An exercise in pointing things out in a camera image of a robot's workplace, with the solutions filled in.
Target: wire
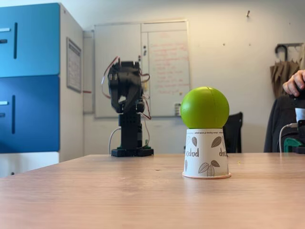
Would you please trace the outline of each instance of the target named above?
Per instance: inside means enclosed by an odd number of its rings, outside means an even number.
[[[144,99],[144,101],[145,101],[145,103],[146,103],[147,111],[148,111],[148,116],[145,115],[145,114],[143,114],[143,115],[144,115],[145,117],[147,117],[149,120],[151,120],[151,119],[152,119],[152,116],[151,116],[151,112],[150,112],[150,110],[149,110],[149,105],[148,105],[147,99],[146,99],[144,96],[142,96],[142,98]]]
[[[117,130],[120,130],[121,129],[121,127],[118,127],[118,128],[116,128],[111,134],[110,134],[110,137],[109,137],[109,142],[108,142],[108,149],[109,149],[109,154],[111,154],[111,150],[110,150],[110,145],[111,145],[111,139],[112,139],[112,137],[113,137],[113,135],[114,135],[114,133],[117,131]]]
[[[151,136],[150,136],[150,134],[149,134],[149,131],[148,131],[148,128],[147,128],[147,125],[146,125],[145,115],[144,115],[143,113],[140,113],[140,114],[144,117],[144,125],[145,125],[146,131],[147,131],[148,141],[147,141],[147,143],[146,143],[144,146],[142,146],[142,147],[140,147],[140,148],[137,148],[137,149],[143,149],[143,148],[147,147],[148,144],[149,144],[149,141],[150,141],[150,139],[151,139]]]
[[[109,95],[107,95],[104,90],[103,90],[103,84],[104,84],[104,81],[105,81],[105,75],[107,73],[107,71],[109,70],[109,68],[111,67],[111,65],[113,65],[113,63],[119,58],[119,56],[116,56],[113,61],[108,65],[108,67],[106,68],[105,72],[104,72],[104,76],[102,78],[102,82],[101,82],[101,85],[102,85],[102,93],[103,95],[108,98],[108,99],[111,99],[111,97]]]
[[[282,153],[282,132],[285,128],[296,128],[297,127],[297,123],[291,123],[291,124],[287,124],[287,125],[284,125],[280,131],[280,138],[279,138],[279,143],[280,143],[280,153]]]
[[[150,80],[151,75],[149,75],[148,73],[146,74],[142,74],[142,69],[140,68],[140,76],[148,76],[148,79],[141,81],[141,83],[146,83]]]

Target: green ball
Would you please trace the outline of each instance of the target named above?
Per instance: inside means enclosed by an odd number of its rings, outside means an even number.
[[[190,129],[222,128],[229,117],[229,103],[220,91],[198,87],[185,95],[180,113]]]

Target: cup base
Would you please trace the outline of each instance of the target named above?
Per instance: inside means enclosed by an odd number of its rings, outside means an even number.
[[[231,173],[223,176],[218,176],[218,177],[195,177],[195,176],[189,176],[184,173],[182,173],[184,177],[189,177],[189,178],[196,178],[196,179],[223,179],[223,178],[229,178],[231,176]]]

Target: cabinet handle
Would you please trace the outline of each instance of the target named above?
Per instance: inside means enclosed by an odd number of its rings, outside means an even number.
[[[17,58],[17,34],[18,34],[18,23],[15,23],[14,33],[14,59]]]
[[[15,121],[16,121],[16,96],[13,95],[11,101],[12,109],[11,109],[11,133],[15,134]]]

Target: whiteboard frame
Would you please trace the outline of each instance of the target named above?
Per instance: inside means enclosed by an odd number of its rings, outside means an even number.
[[[139,25],[142,25],[142,24],[156,24],[156,23],[174,23],[174,22],[185,22],[186,23],[186,34],[187,34],[187,51],[188,51],[188,67],[189,67],[189,89],[191,90],[192,89],[192,77],[191,77],[191,74],[192,74],[192,71],[191,71],[191,62],[190,62],[190,58],[191,58],[191,54],[190,54],[190,30],[189,30],[189,21],[185,18],[181,18],[181,19],[169,19],[169,20],[160,20],[160,21],[133,21],[133,22],[113,22],[113,23],[98,23],[98,24],[95,24],[93,27],[93,45],[94,45],[94,50],[93,50],[93,55],[94,55],[94,63],[93,63],[93,67],[94,67],[94,75],[93,75],[93,89],[92,89],[92,92],[94,91],[94,96],[93,96],[93,114],[94,114],[94,119],[118,119],[118,116],[117,117],[98,117],[96,116],[96,109],[95,109],[95,106],[96,106],[96,99],[95,99],[95,83],[96,83],[96,72],[95,72],[95,66],[96,66],[96,60],[95,60],[95,42],[96,42],[96,39],[95,39],[95,27],[97,26],[110,26],[110,25],[134,25],[134,24],[139,24]],[[176,115],[171,115],[171,116],[164,116],[164,115],[154,115],[153,118],[171,118],[171,117],[178,117],[180,118],[180,116],[176,116]]]

